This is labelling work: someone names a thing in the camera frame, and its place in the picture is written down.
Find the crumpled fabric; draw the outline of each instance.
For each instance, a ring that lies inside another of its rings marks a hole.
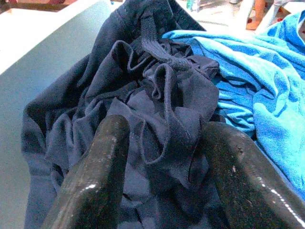
[[[172,31],[163,37],[191,45],[220,64],[217,113],[244,131],[305,199],[305,11],[260,35]]]
[[[211,82],[219,64],[188,45],[160,40],[172,29],[200,29],[181,10],[171,0],[126,1],[103,24],[92,52],[26,106],[21,139],[31,188],[25,228],[40,227],[100,121],[113,114],[131,129],[118,228],[227,227],[197,148],[202,126],[222,120],[213,115],[218,89]],[[146,13],[145,20],[154,19],[151,37],[140,29]],[[150,45],[159,48],[153,55],[145,51]]]

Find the blue towel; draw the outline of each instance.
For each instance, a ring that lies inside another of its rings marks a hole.
[[[217,112],[246,132],[305,199],[305,11],[260,35],[172,31],[163,37],[191,45],[219,62]]]

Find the terry cloth towel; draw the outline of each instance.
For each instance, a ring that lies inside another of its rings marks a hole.
[[[305,11],[260,35],[172,31],[163,37],[191,45],[220,64],[217,112],[246,132],[305,199]]]
[[[105,21],[92,52],[26,106],[26,229],[40,227],[68,170],[112,114],[131,128],[118,228],[226,228],[196,147],[217,107],[210,79],[219,64],[188,45],[159,40],[180,28],[201,29],[174,0],[127,0]]]

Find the clothing pile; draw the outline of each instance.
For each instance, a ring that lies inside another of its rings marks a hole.
[[[209,121],[245,131],[304,191],[304,43],[279,37],[284,25],[242,40],[204,32],[174,0],[127,0],[92,52],[24,110],[25,228],[41,226],[99,123],[115,114],[131,130],[120,229],[229,228],[196,150]]]

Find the light blue towel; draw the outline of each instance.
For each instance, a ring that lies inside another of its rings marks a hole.
[[[255,36],[172,31],[163,37],[217,60],[217,112],[256,139],[305,199],[305,11]]]

